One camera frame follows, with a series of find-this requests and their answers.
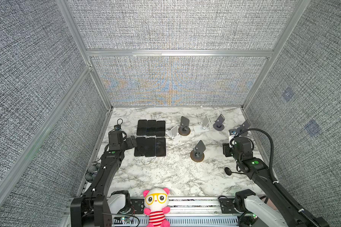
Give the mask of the black smartphone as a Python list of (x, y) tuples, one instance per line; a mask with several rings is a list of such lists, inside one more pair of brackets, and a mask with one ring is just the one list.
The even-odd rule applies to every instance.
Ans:
[(156, 157), (166, 156), (166, 138), (164, 137), (156, 138), (155, 156)]
[(156, 120), (148, 120), (146, 123), (146, 136), (155, 136), (156, 135)]
[(145, 156), (145, 146), (146, 146), (146, 138), (145, 137), (137, 137), (136, 138), (136, 147), (134, 150), (134, 156), (135, 157)]
[(145, 136), (147, 130), (147, 120), (139, 120), (137, 124), (137, 136)]
[(165, 121), (157, 121), (156, 122), (156, 137), (165, 137), (166, 132), (166, 122)]
[(156, 138), (146, 138), (145, 140), (145, 157), (155, 157), (156, 153)]

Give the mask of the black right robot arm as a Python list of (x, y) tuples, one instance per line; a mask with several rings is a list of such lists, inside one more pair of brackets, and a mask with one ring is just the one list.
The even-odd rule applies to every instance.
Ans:
[(224, 145), (224, 154), (233, 157), (239, 173), (256, 183), (277, 208), (274, 210), (251, 190), (235, 194), (235, 208), (255, 214), (269, 227), (328, 227), (322, 217), (315, 217), (298, 203), (272, 176), (269, 167), (253, 156), (253, 144), (246, 137), (234, 137)]

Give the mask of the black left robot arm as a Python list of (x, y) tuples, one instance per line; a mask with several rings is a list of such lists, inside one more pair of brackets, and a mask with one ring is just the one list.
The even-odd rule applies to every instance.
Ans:
[(124, 131), (109, 132), (109, 143), (100, 158), (100, 168), (95, 179), (83, 196), (74, 198), (71, 203), (72, 227), (83, 227), (86, 219), (95, 227), (112, 226), (115, 213), (109, 208), (107, 194), (125, 157), (125, 151), (135, 147), (135, 136), (127, 136)]

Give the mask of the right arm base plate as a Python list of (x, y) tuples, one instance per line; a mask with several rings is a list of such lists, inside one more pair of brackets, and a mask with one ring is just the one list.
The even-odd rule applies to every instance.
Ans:
[(218, 202), (220, 204), (220, 209), (222, 214), (243, 214), (243, 212), (240, 212), (237, 210), (237, 208), (234, 206), (234, 197), (227, 197), (227, 196), (219, 196)]

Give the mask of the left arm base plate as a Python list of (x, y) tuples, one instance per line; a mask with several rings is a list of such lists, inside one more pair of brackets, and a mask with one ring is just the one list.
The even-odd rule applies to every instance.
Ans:
[(143, 215), (145, 209), (144, 202), (144, 199), (131, 198), (130, 202), (126, 202), (126, 206), (121, 209), (118, 214)]

